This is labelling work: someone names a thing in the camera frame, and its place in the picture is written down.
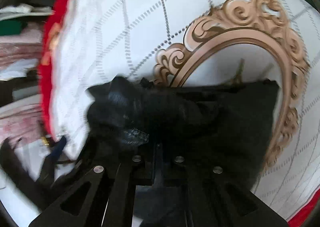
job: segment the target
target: clothing pile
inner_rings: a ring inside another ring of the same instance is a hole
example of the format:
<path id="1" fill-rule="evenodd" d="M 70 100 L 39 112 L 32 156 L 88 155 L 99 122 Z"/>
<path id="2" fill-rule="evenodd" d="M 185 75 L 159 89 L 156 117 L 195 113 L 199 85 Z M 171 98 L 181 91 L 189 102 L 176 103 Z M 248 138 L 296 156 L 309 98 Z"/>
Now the clothing pile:
<path id="1" fill-rule="evenodd" d="M 25 77 L 41 59 L 43 26 L 55 0 L 5 0 L 0 6 L 0 80 Z"/>

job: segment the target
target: pink fabric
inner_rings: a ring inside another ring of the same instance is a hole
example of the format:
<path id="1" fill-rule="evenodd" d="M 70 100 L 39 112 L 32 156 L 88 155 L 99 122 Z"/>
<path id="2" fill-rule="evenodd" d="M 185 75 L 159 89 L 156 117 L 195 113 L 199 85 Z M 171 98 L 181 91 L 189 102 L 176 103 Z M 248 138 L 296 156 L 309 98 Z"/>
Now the pink fabric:
<path id="1" fill-rule="evenodd" d="M 39 97 L 33 96 L 0 109 L 0 143 L 9 137 L 14 145 L 23 137 L 21 144 L 25 145 L 41 137 L 38 121 L 41 120 L 42 110 L 39 100 Z"/>
<path id="2" fill-rule="evenodd" d="M 20 35 L 0 36 L 0 70 L 20 59 L 40 59 L 43 26 L 29 22 Z"/>

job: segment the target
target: black fabric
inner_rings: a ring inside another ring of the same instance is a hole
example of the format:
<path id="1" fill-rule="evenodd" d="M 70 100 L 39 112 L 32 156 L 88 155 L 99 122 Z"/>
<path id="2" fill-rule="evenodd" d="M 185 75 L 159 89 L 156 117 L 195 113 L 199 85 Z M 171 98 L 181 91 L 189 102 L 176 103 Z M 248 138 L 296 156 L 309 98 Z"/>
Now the black fabric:
<path id="1" fill-rule="evenodd" d="M 168 159 L 182 155 L 203 166 L 219 165 L 252 187 L 271 139 L 276 82 L 195 88 L 143 85 L 116 77 L 89 88 L 95 102 L 87 119 L 100 158 L 157 141 L 164 144 Z"/>
<path id="2" fill-rule="evenodd" d="M 0 165 L 16 187 L 38 208 L 44 210 L 53 201 L 51 194 L 35 183 L 23 169 L 14 150 L 10 147 L 9 139 L 4 140 L 0 148 Z"/>
<path id="3" fill-rule="evenodd" d="M 145 144 L 152 136 L 196 136 L 218 114 L 215 101 L 195 103 L 122 77 L 88 90 L 95 98 L 87 112 L 90 134 L 122 151 Z"/>

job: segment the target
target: black cloth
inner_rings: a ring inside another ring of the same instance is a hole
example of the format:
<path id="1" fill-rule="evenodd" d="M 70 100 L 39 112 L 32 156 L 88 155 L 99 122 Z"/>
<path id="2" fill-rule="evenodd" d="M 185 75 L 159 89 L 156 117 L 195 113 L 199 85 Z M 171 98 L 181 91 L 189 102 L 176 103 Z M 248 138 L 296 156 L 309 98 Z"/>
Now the black cloth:
<path id="1" fill-rule="evenodd" d="M 5 139 L 0 148 L 0 165 L 3 171 L 14 182 L 16 187 L 25 194 L 39 209 L 46 209 L 52 202 L 52 196 L 41 185 L 34 182 L 23 168 L 20 160 Z"/>
<path id="2" fill-rule="evenodd" d="M 89 92 L 95 102 L 87 112 L 90 135 L 96 139 L 92 165 L 101 164 L 104 155 L 115 150 L 145 144 L 145 139 L 124 133 L 136 128 L 148 135 L 148 141 L 163 144 L 164 161 L 181 155 L 198 167 L 221 166 L 250 189 L 271 139 L 278 90 L 269 80 L 156 88 L 146 80 L 133 85 L 116 77 L 93 86 Z M 138 187 L 134 215 L 143 219 L 141 226 L 181 226 L 183 206 L 180 188 Z"/>

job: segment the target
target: black plastic part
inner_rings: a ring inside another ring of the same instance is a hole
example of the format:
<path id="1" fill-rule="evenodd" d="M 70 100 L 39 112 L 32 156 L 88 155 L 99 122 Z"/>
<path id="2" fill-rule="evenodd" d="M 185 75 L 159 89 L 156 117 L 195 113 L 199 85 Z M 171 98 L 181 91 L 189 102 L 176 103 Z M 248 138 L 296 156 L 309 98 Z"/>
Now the black plastic part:
<path id="1" fill-rule="evenodd" d="M 35 183 L 24 170 L 9 144 L 9 139 L 4 140 L 0 148 L 0 165 L 8 177 L 15 183 L 16 187 L 38 208 L 44 210 L 48 207 L 52 201 L 52 194 L 46 192 L 42 186 Z"/>
<path id="2" fill-rule="evenodd" d="M 128 226 L 128 220 L 131 225 L 135 195 L 135 186 L 130 183 L 132 169 L 130 162 L 119 165 L 102 227 Z"/>
<path id="3" fill-rule="evenodd" d="M 107 204 L 107 185 L 108 177 L 105 170 L 96 173 L 91 169 L 29 226 L 80 227 L 88 223 L 91 226 L 99 226 L 99 223 L 101 225 L 103 202 L 104 206 Z"/>
<path id="4" fill-rule="evenodd" d="M 5 209 L 3 203 L 0 201 L 0 226 L 1 227 L 18 227 L 10 214 Z"/>
<path id="5" fill-rule="evenodd" d="M 289 226 L 253 193 L 229 179 L 227 173 L 215 174 L 184 166 L 190 210 L 186 215 L 192 216 L 194 227 Z"/>

